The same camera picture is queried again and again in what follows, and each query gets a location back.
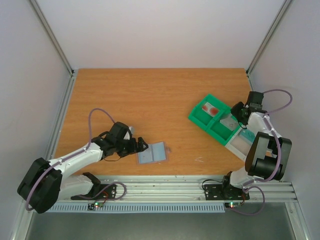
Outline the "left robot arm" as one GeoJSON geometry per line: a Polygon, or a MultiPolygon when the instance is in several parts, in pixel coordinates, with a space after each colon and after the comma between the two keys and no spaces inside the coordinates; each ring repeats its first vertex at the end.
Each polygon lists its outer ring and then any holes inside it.
{"type": "Polygon", "coordinates": [[[58,200],[62,183],[73,173],[116,153],[120,158],[149,148],[142,137],[134,138],[132,129],[122,122],[113,124],[89,140],[87,145],[60,158],[36,159],[17,188],[27,211],[46,212],[58,200]]]}

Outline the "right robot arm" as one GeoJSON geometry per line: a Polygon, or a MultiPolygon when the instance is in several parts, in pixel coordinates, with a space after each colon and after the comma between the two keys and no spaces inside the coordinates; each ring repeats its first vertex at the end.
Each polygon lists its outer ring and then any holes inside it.
{"type": "Polygon", "coordinates": [[[292,141],[281,136],[271,123],[274,111],[263,109],[264,93],[251,91],[246,103],[239,102],[231,114],[255,138],[246,155],[244,167],[230,171],[222,179],[221,195],[231,200],[247,191],[256,182],[280,181],[289,160],[292,141]]]}

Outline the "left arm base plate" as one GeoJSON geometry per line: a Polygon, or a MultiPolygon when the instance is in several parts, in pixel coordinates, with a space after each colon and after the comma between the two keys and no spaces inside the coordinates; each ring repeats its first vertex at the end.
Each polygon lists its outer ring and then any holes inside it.
{"type": "Polygon", "coordinates": [[[92,189],[87,194],[72,196],[71,200],[112,200],[116,198],[117,185],[116,184],[94,184],[92,189]]]}

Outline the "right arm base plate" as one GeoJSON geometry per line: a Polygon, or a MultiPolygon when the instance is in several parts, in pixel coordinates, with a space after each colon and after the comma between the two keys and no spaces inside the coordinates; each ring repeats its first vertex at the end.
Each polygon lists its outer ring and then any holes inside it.
{"type": "Polygon", "coordinates": [[[207,201],[240,201],[249,200],[250,195],[234,186],[223,187],[222,184],[205,184],[202,186],[207,201]]]}

